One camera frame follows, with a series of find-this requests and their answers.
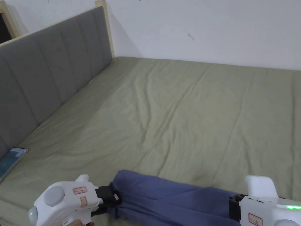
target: green led light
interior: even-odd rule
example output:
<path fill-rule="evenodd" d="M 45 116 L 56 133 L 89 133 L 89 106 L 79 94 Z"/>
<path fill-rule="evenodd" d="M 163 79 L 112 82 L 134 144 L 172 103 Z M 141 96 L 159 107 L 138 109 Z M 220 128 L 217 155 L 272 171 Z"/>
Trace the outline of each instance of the green led light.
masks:
<path fill-rule="evenodd" d="M 301 206 L 286 206 L 287 209 L 301 209 Z"/>

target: sticker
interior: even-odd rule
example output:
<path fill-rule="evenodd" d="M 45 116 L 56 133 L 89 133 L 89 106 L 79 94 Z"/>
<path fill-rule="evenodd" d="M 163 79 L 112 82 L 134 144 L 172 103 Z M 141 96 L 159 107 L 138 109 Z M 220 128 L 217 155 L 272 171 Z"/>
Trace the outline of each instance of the sticker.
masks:
<path fill-rule="evenodd" d="M 77 188 L 73 189 L 73 193 L 75 195 L 82 194 L 82 193 L 85 193 L 85 192 L 87 192 L 87 188 L 86 187 L 77 187 Z"/>
<path fill-rule="evenodd" d="M 24 153 L 23 152 L 19 152 L 18 154 L 16 154 L 16 158 L 20 157 L 21 155 L 23 155 Z"/>
<path fill-rule="evenodd" d="M 118 201 L 118 195 L 117 194 L 114 194 L 114 197 L 115 197 L 115 199 L 116 199 L 116 201 Z"/>
<path fill-rule="evenodd" d="M 86 196 L 81 197 L 80 201 L 82 202 L 81 207 L 86 207 L 88 205 L 88 201 L 87 201 Z"/>
<path fill-rule="evenodd" d="M 256 226 L 263 226 L 263 220 L 260 217 L 255 216 L 254 214 L 249 213 L 249 222 Z"/>

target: white robotic controller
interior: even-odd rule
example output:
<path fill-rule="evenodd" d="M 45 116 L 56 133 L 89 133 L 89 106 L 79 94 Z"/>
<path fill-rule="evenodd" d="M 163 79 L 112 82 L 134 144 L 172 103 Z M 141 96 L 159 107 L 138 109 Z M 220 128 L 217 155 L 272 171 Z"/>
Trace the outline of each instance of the white robotic controller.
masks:
<path fill-rule="evenodd" d="M 272 179 L 247 176 L 248 196 L 240 202 L 242 226 L 300 226 L 301 202 L 279 198 Z"/>
<path fill-rule="evenodd" d="M 79 219 L 83 224 L 91 222 L 91 212 L 103 203 L 96 189 L 88 181 L 88 175 L 80 175 L 75 181 L 57 182 L 44 191 L 29 210 L 34 226 L 65 226 Z"/>
<path fill-rule="evenodd" d="M 48 187 L 29 210 L 31 224 L 66 226 L 77 219 L 83 224 L 90 223 L 91 213 L 104 201 L 96 192 L 99 187 L 88 180 L 88 175 L 81 175 L 75 181 L 57 182 Z M 268 177 L 247 176 L 246 183 L 249 195 L 240 196 L 239 201 L 234 200 L 234 208 L 230 207 L 242 226 L 301 226 L 301 202 L 279 198 Z M 113 203 L 119 200 L 117 194 L 109 196 L 113 197 Z"/>

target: human hand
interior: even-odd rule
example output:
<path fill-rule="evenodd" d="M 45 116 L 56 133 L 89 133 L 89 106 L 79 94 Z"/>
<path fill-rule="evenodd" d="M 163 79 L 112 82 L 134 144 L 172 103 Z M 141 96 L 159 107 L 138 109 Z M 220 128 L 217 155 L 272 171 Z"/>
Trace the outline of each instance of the human hand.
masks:
<path fill-rule="evenodd" d="M 94 223 L 88 223 L 87 225 L 84 225 L 81 220 L 76 220 L 68 224 L 67 226 L 94 226 Z"/>

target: phone screen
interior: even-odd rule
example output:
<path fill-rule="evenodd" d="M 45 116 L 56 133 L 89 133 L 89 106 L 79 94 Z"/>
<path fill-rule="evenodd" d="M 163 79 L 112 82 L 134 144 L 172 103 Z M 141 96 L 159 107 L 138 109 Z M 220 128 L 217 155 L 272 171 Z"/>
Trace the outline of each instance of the phone screen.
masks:
<path fill-rule="evenodd" d="M 12 170 L 26 151 L 25 148 L 13 148 L 0 160 L 0 181 Z"/>

